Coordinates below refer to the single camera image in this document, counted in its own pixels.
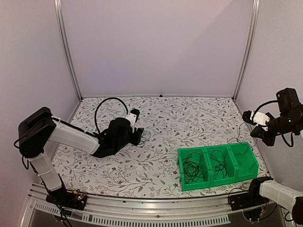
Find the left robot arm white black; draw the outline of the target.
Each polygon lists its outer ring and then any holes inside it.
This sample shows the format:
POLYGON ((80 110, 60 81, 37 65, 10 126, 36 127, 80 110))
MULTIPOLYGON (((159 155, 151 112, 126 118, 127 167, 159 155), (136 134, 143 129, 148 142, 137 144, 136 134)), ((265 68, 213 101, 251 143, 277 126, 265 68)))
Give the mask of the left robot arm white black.
POLYGON ((67 205, 71 200, 70 194, 44 151, 46 143, 64 144, 96 158, 115 156, 129 144, 139 145, 144 131, 136 127, 140 110, 127 107, 125 110, 124 117, 111 120, 104 130, 100 130, 95 115, 97 131, 90 133, 54 116, 48 107, 42 107, 19 124, 18 138, 13 146, 23 159, 28 160, 48 194, 60 205, 67 205))

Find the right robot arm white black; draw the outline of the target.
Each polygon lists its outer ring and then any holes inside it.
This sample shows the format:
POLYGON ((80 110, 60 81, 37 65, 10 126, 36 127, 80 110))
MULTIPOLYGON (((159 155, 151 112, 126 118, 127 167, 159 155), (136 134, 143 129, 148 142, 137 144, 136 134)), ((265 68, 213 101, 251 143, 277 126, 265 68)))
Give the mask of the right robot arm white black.
MULTIPOLYGON (((254 111, 245 111, 242 119, 254 125, 251 137, 259 138, 268 147, 275 144, 277 136, 281 136, 284 143, 292 148, 293 136, 299 136, 303 131, 303 104, 300 103, 294 88, 285 88, 276 93, 276 99, 265 102, 254 111), (277 103, 280 116, 275 118, 270 113, 259 110, 271 103, 277 103)), ((245 195, 248 206, 255 206, 263 198, 274 201, 291 214, 291 221, 303 224, 303 193, 284 186, 271 177, 259 177, 251 181, 249 192, 245 195)))

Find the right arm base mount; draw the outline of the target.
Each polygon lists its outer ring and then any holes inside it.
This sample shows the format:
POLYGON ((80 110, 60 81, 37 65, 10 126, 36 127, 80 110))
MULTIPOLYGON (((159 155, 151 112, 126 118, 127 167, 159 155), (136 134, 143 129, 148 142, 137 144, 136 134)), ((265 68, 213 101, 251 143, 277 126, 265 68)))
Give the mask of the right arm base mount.
POLYGON ((251 223, 259 223, 269 218, 277 209, 277 204, 269 211, 269 199, 255 195, 236 187, 230 190, 228 194, 228 204, 232 211, 242 210, 244 219, 251 223))

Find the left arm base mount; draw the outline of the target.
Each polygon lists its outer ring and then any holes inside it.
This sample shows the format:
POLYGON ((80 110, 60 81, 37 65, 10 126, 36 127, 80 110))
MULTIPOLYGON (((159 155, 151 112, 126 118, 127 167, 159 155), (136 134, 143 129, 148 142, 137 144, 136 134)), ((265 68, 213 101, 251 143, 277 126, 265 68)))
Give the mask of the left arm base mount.
POLYGON ((46 197, 48 203, 75 210, 84 210, 87 202, 87 193, 79 190, 69 192, 65 188, 49 191, 46 197))

